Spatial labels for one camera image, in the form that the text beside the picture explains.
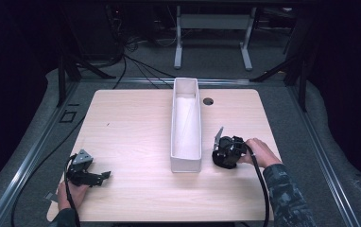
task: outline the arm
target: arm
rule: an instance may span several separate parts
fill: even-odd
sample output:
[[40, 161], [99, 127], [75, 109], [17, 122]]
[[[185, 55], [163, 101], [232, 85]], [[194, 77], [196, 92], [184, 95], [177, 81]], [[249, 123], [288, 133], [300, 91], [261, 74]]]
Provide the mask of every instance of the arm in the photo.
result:
[[[316, 226], [313, 214], [298, 186], [288, 175], [286, 166], [263, 141], [254, 138], [246, 141], [246, 144], [255, 153], [259, 167], [264, 168], [263, 175], [274, 212], [274, 225]], [[239, 163], [252, 164], [250, 155], [241, 157]]]
[[[89, 188], [88, 185], [75, 186], [69, 182], [69, 191], [71, 192], [72, 199], [77, 209], [83, 202], [87, 188]], [[51, 221], [48, 227], [75, 227], [76, 212], [71, 208], [71, 205], [67, 200], [64, 182], [60, 183], [58, 186], [58, 208], [58, 214], [53, 219], [53, 221]]]

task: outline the human hand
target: human hand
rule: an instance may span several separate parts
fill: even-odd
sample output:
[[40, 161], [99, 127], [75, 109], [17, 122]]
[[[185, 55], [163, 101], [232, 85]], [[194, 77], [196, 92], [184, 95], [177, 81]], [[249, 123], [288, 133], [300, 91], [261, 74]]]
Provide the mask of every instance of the human hand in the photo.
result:
[[[257, 159], [257, 163], [259, 167], [266, 168], [268, 166], [271, 166], [273, 164], [281, 164], [281, 160], [275, 156], [275, 154], [271, 151], [271, 149], [268, 147], [266, 143], [263, 141], [253, 138], [248, 139], [245, 142], [253, 151], [255, 154], [255, 157]], [[246, 154], [242, 156], [238, 161], [238, 163], [249, 163], [253, 165], [253, 162], [251, 160], [250, 154]]]
[[[88, 185], [76, 186], [71, 182], [68, 182], [69, 192], [71, 193], [72, 200], [74, 201], [75, 207], [78, 209], [83, 202], [84, 196], [86, 195]], [[65, 182], [61, 182], [58, 186], [58, 209], [61, 211], [66, 208], [71, 208], [71, 204], [68, 201], [66, 195]]]

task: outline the white cardboard box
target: white cardboard box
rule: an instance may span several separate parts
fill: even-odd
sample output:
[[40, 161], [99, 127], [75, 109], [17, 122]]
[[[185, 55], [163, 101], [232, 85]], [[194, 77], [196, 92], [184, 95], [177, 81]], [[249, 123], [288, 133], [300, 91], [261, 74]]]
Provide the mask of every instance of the white cardboard box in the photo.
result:
[[201, 117], [197, 79], [176, 78], [174, 82], [171, 170], [201, 171]]

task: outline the gray carpet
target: gray carpet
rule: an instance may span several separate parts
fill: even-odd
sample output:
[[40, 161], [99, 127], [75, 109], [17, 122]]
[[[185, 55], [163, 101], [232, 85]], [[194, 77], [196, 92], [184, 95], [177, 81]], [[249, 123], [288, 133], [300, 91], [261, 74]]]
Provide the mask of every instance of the gray carpet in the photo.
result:
[[[184, 50], [181, 70], [173, 68], [174, 45], [163, 47], [156, 44], [140, 43], [135, 52], [128, 54], [134, 59], [157, 67], [171, 75], [198, 79], [252, 79], [284, 60], [282, 52], [287, 38], [278, 33], [259, 31], [255, 34], [249, 48], [253, 71], [247, 72], [244, 69], [238, 49], [239, 36], [240, 34], [230, 34], [229, 32], [187, 36], [183, 41]], [[116, 65], [102, 70], [119, 76], [123, 67], [124, 62], [120, 61]], [[129, 78], [144, 77], [133, 62], [127, 61], [127, 67], [124, 81]], [[54, 128], [46, 138], [45, 146], [42, 148], [43, 154], [39, 162], [75, 128], [77, 122], [87, 113], [94, 92], [99, 89], [111, 89], [117, 81], [100, 79], [87, 70], [82, 70], [82, 75], [85, 79], [75, 84], [73, 95], [68, 97], [66, 105], [61, 109], [56, 108], [58, 102], [57, 70], [46, 75], [49, 84], [44, 100], [36, 112], [23, 141], [0, 173], [0, 199], [26, 155], [32, 150], [34, 143], [37, 142], [43, 129], [47, 126], [48, 120], [54, 111], [66, 110], [67, 112], [76, 112], [76, 115], [72, 123], [60, 123], [59, 119], [55, 122]], [[156, 76], [168, 78], [158, 73], [156, 73]], [[303, 196], [313, 210], [317, 225], [345, 226], [330, 187], [319, 167], [313, 142], [294, 102], [295, 97], [291, 95], [290, 88], [283, 86], [283, 78], [284, 74], [281, 73], [263, 84], [239, 85], [233, 88], [253, 88], [259, 92], [283, 161], [288, 166], [293, 178], [298, 182]], [[169, 89], [167, 85], [159, 85], [158, 87]], [[201, 86], [201, 89], [208, 87], [213, 88], [213, 86]], [[148, 83], [133, 82], [121, 82], [117, 87], [117, 89], [145, 88], [156, 89], [155, 86]], [[230, 87], [216, 86], [215, 88], [226, 89]], [[321, 144], [324, 146], [335, 168], [335, 173], [346, 191], [358, 222], [361, 224], [360, 173], [349, 164], [343, 155], [343, 151], [340, 150], [340, 147], [329, 133], [322, 98], [318, 90], [311, 84], [307, 89], [307, 110], [307, 114], [318, 132]], [[50, 202], [43, 197], [48, 191], [55, 191], [60, 181], [64, 162], [71, 153], [79, 129], [80, 127], [77, 127], [70, 134], [69, 138], [46, 160], [28, 182], [16, 207], [16, 226], [46, 226], [48, 224], [45, 215]], [[3, 226], [10, 226], [9, 217], [5, 217], [3, 222]], [[250, 226], [261, 226], [262, 222], [248, 221], [248, 224]], [[112, 223], [102, 222], [82, 223], [82, 226], [111, 225]]]

